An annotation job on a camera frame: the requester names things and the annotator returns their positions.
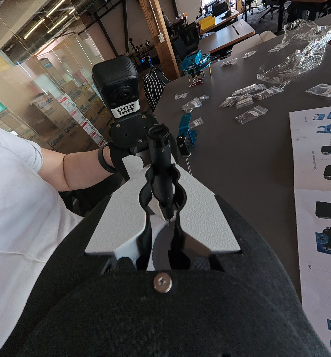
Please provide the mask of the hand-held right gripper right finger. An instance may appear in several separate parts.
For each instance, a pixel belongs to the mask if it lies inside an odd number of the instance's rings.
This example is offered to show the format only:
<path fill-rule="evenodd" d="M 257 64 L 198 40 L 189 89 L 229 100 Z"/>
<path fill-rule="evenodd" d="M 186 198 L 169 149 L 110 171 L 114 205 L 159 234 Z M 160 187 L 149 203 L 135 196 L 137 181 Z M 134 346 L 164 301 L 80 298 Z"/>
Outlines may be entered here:
<path fill-rule="evenodd" d="M 172 270 L 188 270 L 196 258 L 239 253 L 241 248 L 215 194 L 179 165 L 172 165 L 174 236 L 168 258 Z"/>

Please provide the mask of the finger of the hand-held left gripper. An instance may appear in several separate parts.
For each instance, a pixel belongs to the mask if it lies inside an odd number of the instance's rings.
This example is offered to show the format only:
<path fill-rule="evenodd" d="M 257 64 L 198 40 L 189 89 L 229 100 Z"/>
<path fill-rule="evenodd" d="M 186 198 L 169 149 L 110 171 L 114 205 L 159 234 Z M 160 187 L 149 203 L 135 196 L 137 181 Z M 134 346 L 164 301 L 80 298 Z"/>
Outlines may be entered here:
<path fill-rule="evenodd" d="M 144 168 L 144 163 L 140 156 L 128 155 L 123 157 L 122 161 L 130 179 Z"/>

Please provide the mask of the black electric screwdriver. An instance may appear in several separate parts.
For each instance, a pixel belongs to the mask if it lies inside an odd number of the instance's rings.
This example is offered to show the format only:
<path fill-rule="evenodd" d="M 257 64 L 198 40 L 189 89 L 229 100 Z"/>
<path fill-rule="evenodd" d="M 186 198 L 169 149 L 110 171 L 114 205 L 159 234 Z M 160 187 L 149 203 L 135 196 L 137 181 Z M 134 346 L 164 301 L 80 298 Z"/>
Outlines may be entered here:
<path fill-rule="evenodd" d="M 163 221 L 169 223 L 174 216 L 173 166 L 171 141 L 174 139 L 164 124 L 155 124 L 146 132 L 154 181 L 149 207 Z"/>

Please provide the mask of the person's left forearm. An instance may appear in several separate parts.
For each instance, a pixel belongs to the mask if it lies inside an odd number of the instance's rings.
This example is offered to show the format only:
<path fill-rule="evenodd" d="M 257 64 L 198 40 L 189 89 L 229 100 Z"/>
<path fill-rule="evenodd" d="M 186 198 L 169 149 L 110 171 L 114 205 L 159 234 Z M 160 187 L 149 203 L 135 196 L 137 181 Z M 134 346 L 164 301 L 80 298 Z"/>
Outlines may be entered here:
<path fill-rule="evenodd" d="M 43 164 L 39 176 L 56 191 L 86 189 L 111 175 L 98 160 L 98 150 L 68 155 L 41 149 Z"/>

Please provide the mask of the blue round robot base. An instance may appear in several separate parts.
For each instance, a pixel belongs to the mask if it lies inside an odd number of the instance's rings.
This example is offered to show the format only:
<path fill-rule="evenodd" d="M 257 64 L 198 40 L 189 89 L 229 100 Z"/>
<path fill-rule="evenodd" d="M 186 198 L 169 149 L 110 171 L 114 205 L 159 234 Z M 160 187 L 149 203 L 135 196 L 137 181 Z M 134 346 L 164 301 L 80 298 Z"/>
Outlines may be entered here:
<path fill-rule="evenodd" d="M 202 53 L 201 50 L 197 52 L 192 52 L 187 55 L 181 64 L 181 69 L 183 74 L 188 77 L 190 82 L 190 77 L 193 78 L 193 84 L 189 87 L 203 84 L 203 79 L 205 78 L 205 69 L 208 68 L 209 74 L 211 75 L 211 55 L 209 52 Z"/>

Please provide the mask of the black wristband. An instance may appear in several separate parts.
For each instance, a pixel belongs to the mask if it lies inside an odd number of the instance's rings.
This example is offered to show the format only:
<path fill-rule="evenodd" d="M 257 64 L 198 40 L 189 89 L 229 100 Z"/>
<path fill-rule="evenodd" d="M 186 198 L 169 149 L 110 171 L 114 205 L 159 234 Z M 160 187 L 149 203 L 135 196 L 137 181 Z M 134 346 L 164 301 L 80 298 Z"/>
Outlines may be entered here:
<path fill-rule="evenodd" d="M 108 145 L 109 143 L 105 143 L 98 149 L 97 156 L 98 156 L 99 164 L 104 170 L 106 170 L 110 174 L 118 173 L 118 170 L 113 166 L 110 166 L 104 158 L 104 149 L 108 147 Z"/>

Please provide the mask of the black white striped cloth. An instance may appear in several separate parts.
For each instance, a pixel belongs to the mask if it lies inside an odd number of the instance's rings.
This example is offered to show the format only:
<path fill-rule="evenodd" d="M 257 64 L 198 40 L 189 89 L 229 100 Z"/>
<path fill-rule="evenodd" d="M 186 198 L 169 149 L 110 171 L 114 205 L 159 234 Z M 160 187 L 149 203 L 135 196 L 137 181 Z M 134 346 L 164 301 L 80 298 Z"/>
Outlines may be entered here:
<path fill-rule="evenodd" d="M 147 74 L 143 77 L 144 93 L 147 102 L 154 112 L 160 97 L 168 83 L 170 83 L 165 74 L 157 67 L 150 66 Z"/>

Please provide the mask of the black servo motor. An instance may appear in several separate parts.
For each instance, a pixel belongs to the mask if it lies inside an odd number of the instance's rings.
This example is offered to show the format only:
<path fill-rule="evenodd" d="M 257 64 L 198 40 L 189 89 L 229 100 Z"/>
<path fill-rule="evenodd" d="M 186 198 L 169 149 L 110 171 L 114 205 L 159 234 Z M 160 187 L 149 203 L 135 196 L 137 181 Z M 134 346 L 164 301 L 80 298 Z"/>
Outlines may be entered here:
<path fill-rule="evenodd" d="M 190 152 L 191 145 L 192 145 L 192 142 L 191 142 L 189 134 L 181 135 L 181 136 L 177 137 L 177 147 L 178 147 L 178 150 L 179 150 L 181 156 L 188 157 L 191 154 L 191 152 Z"/>

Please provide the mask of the stack of cardboard boxes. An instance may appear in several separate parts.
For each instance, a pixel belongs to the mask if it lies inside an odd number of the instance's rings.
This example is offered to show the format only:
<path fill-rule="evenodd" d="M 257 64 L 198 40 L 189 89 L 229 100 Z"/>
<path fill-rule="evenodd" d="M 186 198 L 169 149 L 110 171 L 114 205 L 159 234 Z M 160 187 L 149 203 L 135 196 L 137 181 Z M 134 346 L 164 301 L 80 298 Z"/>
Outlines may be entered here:
<path fill-rule="evenodd" d="M 54 150 L 68 154 L 90 151 L 109 141 L 113 122 L 93 85 L 78 69 L 62 66 L 59 56 L 35 57 L 43 72 L 34 79 L 36 94 L 30 101 L 53 131 L 40 133 Z"/>

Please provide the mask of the wooden pillar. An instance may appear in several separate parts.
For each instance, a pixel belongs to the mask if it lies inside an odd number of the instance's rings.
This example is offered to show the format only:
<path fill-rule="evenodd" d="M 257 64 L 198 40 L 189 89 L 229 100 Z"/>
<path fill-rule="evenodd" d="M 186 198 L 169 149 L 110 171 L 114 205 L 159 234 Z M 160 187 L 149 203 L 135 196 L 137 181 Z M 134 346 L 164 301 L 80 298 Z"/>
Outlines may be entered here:
<path fill-rule="evenodd" d="M 140 0 L 139 3 L 153 39 L 164 74 L 172 81 L 180 78 L 180 72 L 163 19 L 159 1 Z"/>

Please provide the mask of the person's white t-shirt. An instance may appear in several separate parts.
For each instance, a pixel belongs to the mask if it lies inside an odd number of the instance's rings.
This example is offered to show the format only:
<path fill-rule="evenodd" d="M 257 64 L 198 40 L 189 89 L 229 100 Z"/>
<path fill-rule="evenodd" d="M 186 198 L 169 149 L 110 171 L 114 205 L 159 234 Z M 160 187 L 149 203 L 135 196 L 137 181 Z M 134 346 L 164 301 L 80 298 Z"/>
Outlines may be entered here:
<path fill-rule="evenodd" d="M 42 151 L 0 128 L 0 349 L 46 262 L 82 220 L 40 176 Z"/>

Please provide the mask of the black office chair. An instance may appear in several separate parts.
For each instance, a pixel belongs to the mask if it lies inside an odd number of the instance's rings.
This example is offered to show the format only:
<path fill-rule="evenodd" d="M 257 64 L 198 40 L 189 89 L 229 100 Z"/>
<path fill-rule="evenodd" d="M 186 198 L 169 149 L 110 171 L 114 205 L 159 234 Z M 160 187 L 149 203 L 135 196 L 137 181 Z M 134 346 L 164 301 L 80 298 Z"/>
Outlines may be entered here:
<path fill-rule="evenodd" d="M 180 60 L 192 52 L 198 51 L 199 34 L 195 22 L 190 23 L 178 32 L 178 37 L 172 41 L 172 47 Z"/>

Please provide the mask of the yellow storage bin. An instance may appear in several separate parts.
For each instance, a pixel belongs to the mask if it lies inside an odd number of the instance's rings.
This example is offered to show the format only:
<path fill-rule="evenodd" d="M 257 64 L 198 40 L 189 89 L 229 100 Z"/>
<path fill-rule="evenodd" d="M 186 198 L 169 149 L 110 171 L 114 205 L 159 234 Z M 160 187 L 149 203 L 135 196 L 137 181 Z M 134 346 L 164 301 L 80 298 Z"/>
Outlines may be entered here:
<path fill-rule="evenodd" d="M 199 21 L 199 26 L 202 32 L 215 25 L 215 17 L 210 14 Z"/>

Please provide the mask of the crumpled clear plastic wrap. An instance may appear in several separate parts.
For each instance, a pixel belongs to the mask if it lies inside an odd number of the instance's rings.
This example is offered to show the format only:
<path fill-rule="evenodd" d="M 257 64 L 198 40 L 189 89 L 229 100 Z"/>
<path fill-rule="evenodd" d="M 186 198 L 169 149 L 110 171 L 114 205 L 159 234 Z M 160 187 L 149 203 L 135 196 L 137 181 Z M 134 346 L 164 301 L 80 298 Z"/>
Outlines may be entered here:
<path fill-rule="evenodd" d="M 318 25 L 313 21 L 297 19 L 288 23 L 284 28 L 282 42 L 268 51 L 278 52 L 289 45 L 299 45 L 306 42 L 306 46 L 290 54 L 282 63 L 266 70 L 263 64 L 257 71 L 256 78 L 271 84 L 279 84 L 284 88 L 291 81 L 302 74 L 318 68 L 323 60 L 327 44 L 331 40 L 331 24 Z"/>

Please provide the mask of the blue metal bracket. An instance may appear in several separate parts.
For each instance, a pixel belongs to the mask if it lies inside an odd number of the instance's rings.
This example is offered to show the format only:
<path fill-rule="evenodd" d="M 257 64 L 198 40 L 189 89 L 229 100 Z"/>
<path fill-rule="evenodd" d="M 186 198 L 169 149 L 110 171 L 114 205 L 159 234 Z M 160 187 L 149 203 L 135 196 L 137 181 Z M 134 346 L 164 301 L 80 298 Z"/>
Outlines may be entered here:
<path fill-rule="evenodd" d="M 195 141 L 196 141 L 196 136 L 197 136 L 197 131 L 196 130 L 190 130 L 190 122 L 191 122 L 191 113 L 186 113 L 182 116 L 180 124 L 179 124 L 179 128 L 178 128 L 178 136 L 181 135 L 187 135 L 189 134 L 192 145 L 191 145 L 191 149 L 192 147 L 195 145 Z"/>

